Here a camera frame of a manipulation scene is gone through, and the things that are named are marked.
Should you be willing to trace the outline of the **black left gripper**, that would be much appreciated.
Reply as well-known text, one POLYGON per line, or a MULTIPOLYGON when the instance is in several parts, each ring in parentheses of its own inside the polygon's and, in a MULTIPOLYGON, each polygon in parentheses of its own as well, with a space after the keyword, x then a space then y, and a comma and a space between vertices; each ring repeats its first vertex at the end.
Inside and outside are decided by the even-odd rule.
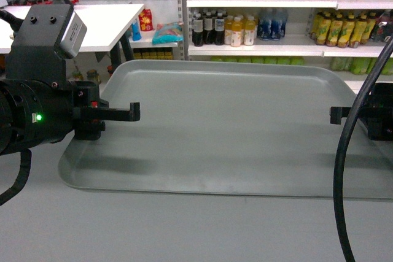
POLYGON ((72 81, 72 120, 75 139, 96 141, 109 121, 140 121, 141 105, 131 102, 128 109, 111 109, 100 99, 99 85, 92 81, 72 81))

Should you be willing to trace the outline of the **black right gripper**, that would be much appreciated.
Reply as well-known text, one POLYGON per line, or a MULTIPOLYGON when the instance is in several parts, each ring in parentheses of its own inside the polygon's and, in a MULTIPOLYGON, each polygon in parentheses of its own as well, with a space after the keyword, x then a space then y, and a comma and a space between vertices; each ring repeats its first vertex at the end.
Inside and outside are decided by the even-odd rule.
MULTIPOLYGON (((350 107, 331 107, 330 123, 341 124, 350 107)), ((392 141, 392 83, 378 82, 360 109, 359 118, 366 126, 367 136, 374 141, 392 141)))

